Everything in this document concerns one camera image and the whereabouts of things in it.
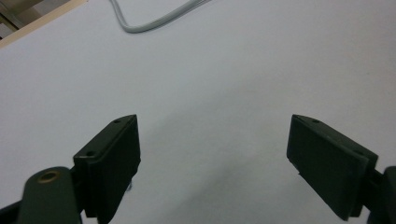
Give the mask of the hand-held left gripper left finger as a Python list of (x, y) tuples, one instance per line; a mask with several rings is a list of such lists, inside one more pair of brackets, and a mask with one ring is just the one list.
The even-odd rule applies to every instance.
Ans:
[(108, 224), (141, 162), (137, 116), (108, 123), (73, 160), (79, 208)]

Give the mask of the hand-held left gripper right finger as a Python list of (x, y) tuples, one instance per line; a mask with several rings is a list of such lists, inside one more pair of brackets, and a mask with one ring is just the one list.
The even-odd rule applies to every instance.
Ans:
[(361, 188), (378, 160), (374, 152), (318, 119), (294, 115), (287, 158), (338, 217), (361, 214)]

